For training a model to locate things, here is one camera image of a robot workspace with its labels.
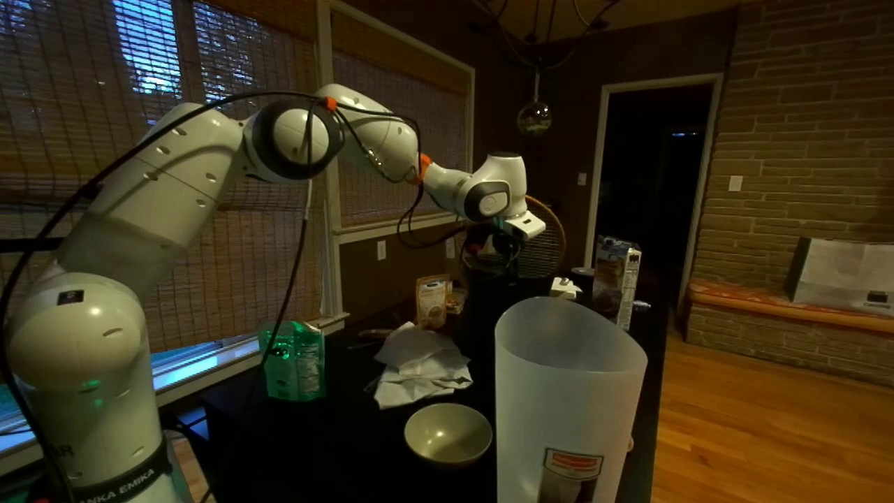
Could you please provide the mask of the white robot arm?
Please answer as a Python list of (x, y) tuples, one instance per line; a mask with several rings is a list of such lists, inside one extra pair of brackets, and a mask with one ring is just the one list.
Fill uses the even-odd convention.
[(84, 212), (38, 278), (3, 291), (3, 379), (41, 447), (50, 503), (182, 503), (145, 292), (196, 243), (232, 176), (303, 182), (342, 147), (455, 218), (492, 225), (503, 252), (545, 232), (517, 152), (447, 168), (420, 151), (408, 117), (351, 87), (267, 92), (249, 117), (217, 101), (173, 106), (71, 191)]

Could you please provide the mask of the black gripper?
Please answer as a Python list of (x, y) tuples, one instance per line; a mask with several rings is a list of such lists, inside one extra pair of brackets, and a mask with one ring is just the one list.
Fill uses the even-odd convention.
[(481, 272), (534, 272), (546, 261), (546, 254), (517, 225), (482, 221), (465, 229), (460, 261)]

